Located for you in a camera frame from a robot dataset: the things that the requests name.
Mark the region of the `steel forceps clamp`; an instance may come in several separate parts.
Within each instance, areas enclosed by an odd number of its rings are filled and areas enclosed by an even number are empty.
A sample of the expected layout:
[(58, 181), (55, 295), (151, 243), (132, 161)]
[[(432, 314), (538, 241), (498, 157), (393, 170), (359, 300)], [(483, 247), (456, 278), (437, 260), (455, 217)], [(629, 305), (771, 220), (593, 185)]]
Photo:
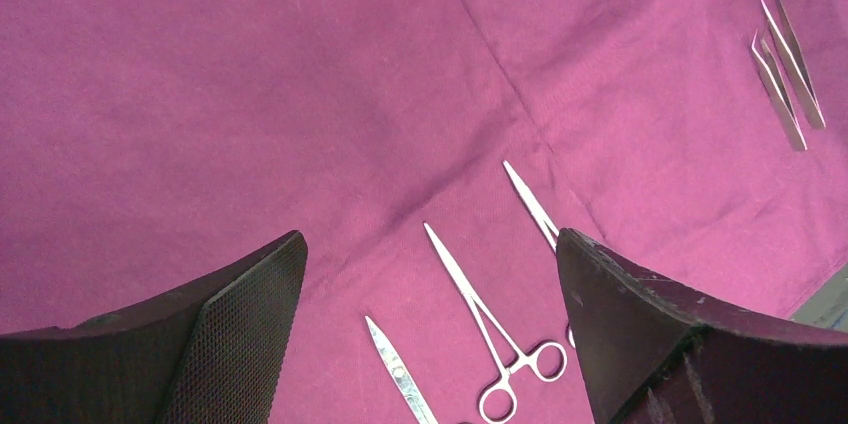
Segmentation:
[[(540, 341), (529, 350), (522, 349), (486, 305), (433, 227), (424, 222), (423, 228), (442, 266), (467, 305), (497, 369), (497, 377), (479, 396), (477, 408), (480, 417), (485, 423), (509, 423), (518, 408), (512, 377), (528, 369), (542, 382), (559, 380), (569, 363), (566, 348), (560, 342), (548, 339)], [(500, 395), (508, 399), (509, 407), (500, 415), (492, 415), (489, 413), (488, 401)]]

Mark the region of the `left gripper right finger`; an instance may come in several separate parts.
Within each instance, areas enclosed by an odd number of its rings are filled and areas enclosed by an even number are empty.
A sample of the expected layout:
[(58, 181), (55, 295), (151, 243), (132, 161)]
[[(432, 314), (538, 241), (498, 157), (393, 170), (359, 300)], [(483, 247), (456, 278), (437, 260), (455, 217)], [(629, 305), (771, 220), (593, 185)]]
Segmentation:
[(562, 294), (598, 423), (843, 423), (845, 333), (760, 314), (564, 228)]

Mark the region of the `steel curved tweezers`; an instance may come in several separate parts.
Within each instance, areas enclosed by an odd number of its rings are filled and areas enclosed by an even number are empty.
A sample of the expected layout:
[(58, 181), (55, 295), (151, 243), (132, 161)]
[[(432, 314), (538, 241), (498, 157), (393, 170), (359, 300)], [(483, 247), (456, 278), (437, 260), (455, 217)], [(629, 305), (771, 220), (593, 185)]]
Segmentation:
[(791, 148), (798, 152), (806, 151), (808, 149), (807, 143), (800, 129), (798, 118), (790, 104), (789, 95), (776, 59), (768, 46), (767, 40), (758, 31), (754, 33), (750, 50), (761, 82)]

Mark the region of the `purple cloth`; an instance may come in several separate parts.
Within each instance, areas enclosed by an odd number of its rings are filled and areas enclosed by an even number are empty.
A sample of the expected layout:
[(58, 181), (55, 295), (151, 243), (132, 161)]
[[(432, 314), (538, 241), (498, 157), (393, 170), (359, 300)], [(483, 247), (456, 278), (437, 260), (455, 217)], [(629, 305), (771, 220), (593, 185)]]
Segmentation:
[[(773, 0), (766, 0), (774, 8)], [(522, 346), (561, 339), (556, 224), (791, 315), (847, 259), (847, 0), (782, 0), (826, 120), (794, 151), (759, 0), (1, 0), (1, 329), (73, 326), (290, 231), (274, 423), (443, 423), (496, 369), (423, 228)]]

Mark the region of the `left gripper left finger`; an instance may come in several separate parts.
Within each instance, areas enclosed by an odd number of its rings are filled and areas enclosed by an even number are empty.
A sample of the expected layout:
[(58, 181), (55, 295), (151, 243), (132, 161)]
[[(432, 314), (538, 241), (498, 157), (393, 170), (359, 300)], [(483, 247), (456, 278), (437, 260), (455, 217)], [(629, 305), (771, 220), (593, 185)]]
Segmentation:
[(1, 338), (5, 423), (265, 423), (308, 248), (238, 261), (73, 328)]

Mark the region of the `steel hemostat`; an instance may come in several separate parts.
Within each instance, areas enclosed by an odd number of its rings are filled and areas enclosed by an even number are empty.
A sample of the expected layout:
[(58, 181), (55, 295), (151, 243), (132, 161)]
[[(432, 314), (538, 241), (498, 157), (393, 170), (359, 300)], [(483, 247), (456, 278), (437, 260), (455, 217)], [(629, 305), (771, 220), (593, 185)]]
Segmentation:
[(552, 252), (556, 253), (559, 229), (514, 167), (507, 160), (503, 160), (502, 165), (517, 195), (546, 239)]

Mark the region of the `steel needle holder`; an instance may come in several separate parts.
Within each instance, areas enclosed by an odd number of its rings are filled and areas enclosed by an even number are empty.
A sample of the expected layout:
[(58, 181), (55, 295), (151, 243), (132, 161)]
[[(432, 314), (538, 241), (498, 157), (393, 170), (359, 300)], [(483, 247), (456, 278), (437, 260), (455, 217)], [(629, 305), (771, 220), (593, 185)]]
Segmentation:
[(813, 129), (823, 130), (827, 126), (826, 120), (812, 84), (800, 41), (782, 0), (773, 1), (775, 7), (770, 8), (766, 0), (759, 0), (774, 48), (771, 48), (768, 40), (764, 38), (776, 59), (798, 122), (799, 116), (793, 107), (791, 94), (798, 102), (808, 124)]

